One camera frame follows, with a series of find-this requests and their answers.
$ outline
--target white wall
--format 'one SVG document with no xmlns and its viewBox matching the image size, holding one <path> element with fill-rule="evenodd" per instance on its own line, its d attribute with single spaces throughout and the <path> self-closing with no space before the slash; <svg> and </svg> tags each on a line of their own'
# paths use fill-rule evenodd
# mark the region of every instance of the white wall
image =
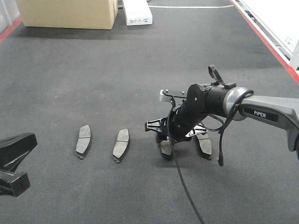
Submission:
<svg viewBox="0 0 299 224">
<path fill-rule="evenodd" d="M 289 52 L 299 41 L 299 0 L 241 0 Z"/>
<path fill-rule="evenodd" d="M 0 34 L 19 16 L 15 0 L 0 0 Z"/>
</svg>

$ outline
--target robotic arm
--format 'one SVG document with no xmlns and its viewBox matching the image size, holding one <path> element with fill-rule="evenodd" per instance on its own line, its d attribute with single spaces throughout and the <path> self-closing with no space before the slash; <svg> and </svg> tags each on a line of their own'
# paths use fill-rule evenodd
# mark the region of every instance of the robotic arm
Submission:
<svg viewBox="0 0 299 224">
<path fill-rule="evenodd" d="M 146 122 L 145 131 L 152 130 L 164 136 L 169 134 L 174 142 L 187 141 L 204 131 L 201 122 L 212 114 L 227 118 L 224 125 L 217 129 L 222 141 L 223 131 L 232 120 L 241 121 L 249 117 L 286 130 L 288 148 L 291 152 L 297 151 L 299 158 L 299 99 L 255 96 L 245 87 L 224 83 L 213 65 L 208 69 L 215 79 L 211 84 L 193 84 L 187 94 L 161 90 L 160 101 L 171 102 L 173 108 L 175 98 L 182 99 L 183 103 L 175 111 L 171 110 L 168 118 Z"/>
</svg>

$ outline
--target brake pad friction material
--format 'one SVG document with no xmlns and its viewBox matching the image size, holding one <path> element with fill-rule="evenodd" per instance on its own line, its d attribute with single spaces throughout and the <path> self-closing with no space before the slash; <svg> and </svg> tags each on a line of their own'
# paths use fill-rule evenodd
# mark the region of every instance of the brake pad friction material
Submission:
<svg viewBox="0 0 299 224">
<path fill-rule="evenodd" d="M 89 125 L 80 128 L 79 139 L 76 145 L 76 154 L 79 159 L 84 159 L 92 142 L 92 132 Z"/>
<path fill-rule="evenodd" d="M 122 129 L 117 135 L 117 142 L 113 149 L 113 159 L 115 162 L 120 163 L 123 156 L 127 152 L 129 145 L 129 131 L 128 129 Z"/>
</svg>

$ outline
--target black cable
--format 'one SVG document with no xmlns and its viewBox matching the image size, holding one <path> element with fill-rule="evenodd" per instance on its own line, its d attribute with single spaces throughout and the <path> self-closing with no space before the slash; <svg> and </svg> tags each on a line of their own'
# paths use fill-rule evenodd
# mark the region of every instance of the black cable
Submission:
<svg viewBox="0 0 299 224">
<path fill-rule="evenodd" d="M 220 130 L 218 132 L 220 134 L 218 164 L 221 167 L 223 167 L 222 138 L 223 138 L 224 130 L 228 127 L 230 122 L 233 120 L 235 114 L 238 112 L 239 106 L 240 106 L 241 102 L 243 101 L 243 99 L 248 97 L 248 96 L 251 96 L 253 93 L 254 93 L 253 90 L 247 90 L 241 96 L 238 97 L 238 99 L 234 102 L 232 108 L 230 109 L 228 117 L 224 122 L 224 125 L 220 128 Z"/>
<path fill-rule="evenodd" d="M 169 118 L 170 118 L 170 114 L 171 114 L 173 108 L 175 107 L 175 100 L 174 100 L 174 97 L 173 97 L 173 96 L 172 96 L 171 98 L 172 98 L 172 99 L 171 99 L 172 107 L 171 107 L 171 109 L 170 109 L 170 111 L 169 111 L 169 114 L 168 114 L 168 117 L 167 117 L 167 134 L 168 134 L 168 138 L 169 138 L 169 142 L 170 142 L 171 150 L 172 150 L 172 153 L 173 153 L 173 156 L 174 156 L 174 160 L 175 160 L 175 162 L 176 162 L 176 167 L 177 167 L 177 170 L 178 170 L 179 178 L 181 179 L 182 185 L 183 185 L 184 190 L 185 190 L 185 193 L 187 194 L 187 197 L 188 197 L 188 199 L 189 199 L 189 201 L 190 201 L 190 204 L 192 205 L 192 207 L 193 207 L 193 209 L 194 209 L 194 211 L 195 211 L 195 213 L 196 213 L 196 215 L 197 215 L 197 217 L 198 217 L 200 223 L 205 224 L 204 220 L 203 220 L 202 217 L 200 216 L 200 214 L 199 214 L 199 212 L 198 212 L 198 210 L 197 210 L 197 208 L 196 208 L 196 206 L 195 206 L 195 204 L 194 204 L 194 202 L 193 202 L 193 200 L 192 200 L 192 198 L 191 198 L 191 196 L 190 196 L 190 194 L 189 194 L 189 191 L 188 191 L 188 189 L 187 189 L 187 186 L 186 186 L 186 184 L 185 184 L 185 181 L 184 181 L 183 176 L 182 176 L 182 173 L 181 173 L 181 169 L 179 168 L 179 165 L 178 165 L 178 159 L 177 159 L 177 157 L 176 157 L 175 150 L 174 150 L 174 147 L 173 147 L 173 144 L 172 144 L 172 140 L 171 140 L 171 136 L 170 136 L 170 132 L 169 132 Z"/>
<path fill-rule="evenodd" d="M 211 117 L 211 118 L 213 118 L 213 119 L 219 121 L 219 122 L 222 124 L 222 126 L 221 126 L 221 127 L 218 127 L 218 128 L 215 128 L 215 129 L 212 129 L 212 128 L 209 128 L 209 127 L 205 126 L 204 123 L 201 122 L 202 126 L 203 126 L 205 129 L 207 129 L 208 131 L 211 131 L 211 132 L 217 132 L 217 131 L 219 131 L 219 130 L 223 127 L 223 125 L 224 125 L 223 120 L 221 120 L 220 118 L 218 118 L 217 116 L 215 116 L 215 115 L 213 115 L 213 114 L 209 114 L 209 117 Z"/>
</svg>

